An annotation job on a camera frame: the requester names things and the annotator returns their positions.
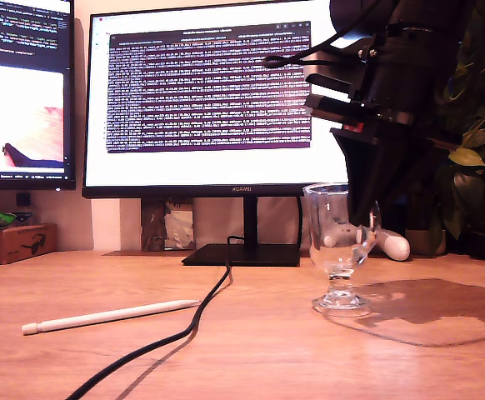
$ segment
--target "cardboard box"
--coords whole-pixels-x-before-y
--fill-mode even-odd
[[[54,252],[58,245],[55,223],[0,229],[0,264],[9,264]]]

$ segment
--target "stylus pen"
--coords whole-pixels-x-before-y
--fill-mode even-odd
[[[62,319],[53,319],[45,322],[32,322],[22,325],[23,335],[34,335],[35,333],[56,331],[58,329],[67,329],[91,325],[93,323],[107,323],[118,319],[141,317],[143,315],[164,313],[166,311],[179,310],[197,306],[199,300],[174,300],[171,302],[158,302],[146,306],[123,308],[120,310],[96,312],[94,314],[79,315],[77,317],[68,317]]]

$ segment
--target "monitor bezel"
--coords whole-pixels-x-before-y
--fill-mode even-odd
[[[260,5],[271,3],[302,3],[312,0],[262,0],[257,2],[230,2],[225,4],[207,4],[191,7],[154,8],[149,10],[102,12],[91,14],[89,23],[89,43],[87,56],[87,101],[85,119],[85,151],[83,152],[83,180],[82,196],[85,198],[153,198],[153,197],[186,197],[186,198],[243,198],[257,197],[298,197],[303,195],[303,188],[315,182],[296,183],[249,183],[237,185],[186,185],[186,186],[87,186],[87,159],[88,159],[88,121],[91,77],[91,56],[93,43],[93,20],[130,14],[165,13],[183,10],[204,8],[230,8],[247,5]]]
[[[69,78],[69,94],[70,100],[68,102],[69,109],[69,147],[70,147],[70,178],[69,179],[4,179],[0,178],[0,190],[75,190],[76,189],[76,79],[75,79],[75,19],[74,19],[74,2],[70,2],[70,24],[69,24],[69,62],[70,62],[70,78]]]

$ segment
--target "monitor stand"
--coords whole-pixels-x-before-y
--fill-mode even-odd
[[[258,198],[243,198],[244,244],[229,245],[230,265],[242,267],[297,267],[300,248],[297,244],[258,243]],[[183,265],[225,265],[228,244],[207,244],[185,258]]]

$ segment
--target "glass stem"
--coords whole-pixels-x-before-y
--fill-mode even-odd
[[[349,275],[329,275],[329,292],[337,290],[349,290],[352,287]]]

